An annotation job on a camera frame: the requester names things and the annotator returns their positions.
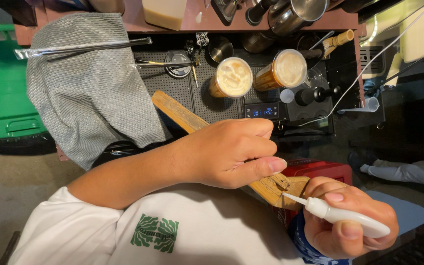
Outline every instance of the textured cloth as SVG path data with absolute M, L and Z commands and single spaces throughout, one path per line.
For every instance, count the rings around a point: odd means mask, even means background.
M 48 23 L 32 48 L 128 40 L 120 14 L 77 13 Z M 112 142 L 143 148 L 171 137 L 131 48 L 30 58 L 27 95 L 62 151 L 85 170 Z

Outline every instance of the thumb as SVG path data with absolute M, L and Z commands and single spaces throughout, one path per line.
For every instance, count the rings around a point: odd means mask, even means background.
M 333 224 L 332 231 L 315 236 L 313 247 L 333 259 L 359 256 L 363 253 L 362 227 L 359 223 L 342 220 Z
M 241 164 L 232 169 L 230 173 L 236 176 L 236 179 L 246 181 L 247 183 L 243 184 L 246 185 L 264 177 L 275 175 L 286 169 L 286 167 L 287 162 L 284 159 L 265 157 Z

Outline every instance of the blue wristband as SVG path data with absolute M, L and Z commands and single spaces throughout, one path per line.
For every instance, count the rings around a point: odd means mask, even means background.
M 305 219 L 302 210 L 291 220 L 287 234 L 291 237 L 292 242 L 294 242 L 299 251 L 299 256 L 302 257 L 305 263 L 317 265 L 349 265 L 348 259 L 331 259 L 312 247 L 305 238 L 304 227 Z

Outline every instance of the hand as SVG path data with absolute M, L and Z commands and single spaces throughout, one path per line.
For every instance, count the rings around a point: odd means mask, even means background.
M 388 226 L 390 234 L 382 238 L 362 235 L 362 227 L 354 221 L 338 221 L 330 224 L 304 209 L 305 237 L 323 255 L 333 258 L 351 258 L 371 250 L 384 250 L 392 246 L 397 238 L 397 216 L 392 207 L 371 199 L 356 187 L 326 177 L 310 180 L 305 190 L 307 197 L 324 199 L 328 205 L 355 211 Z
M 272 130 L 266 119 L 225 120 L 165 147 L 172 154 L 173 174 L 183 182 L 235 189 L 286 168 L 285 160 L 273 157 Z

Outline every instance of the metal cup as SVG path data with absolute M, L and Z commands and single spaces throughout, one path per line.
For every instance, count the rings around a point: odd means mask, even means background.
M 269 9 L 271 30 L 280 37 L 320 19 L 327 8 L 325 0 L 280 0 Z
M 220 63 L 233 56 L 233 45 L 225 37 L 218 37 L 209 42 L 209 55 L 212 60 Z

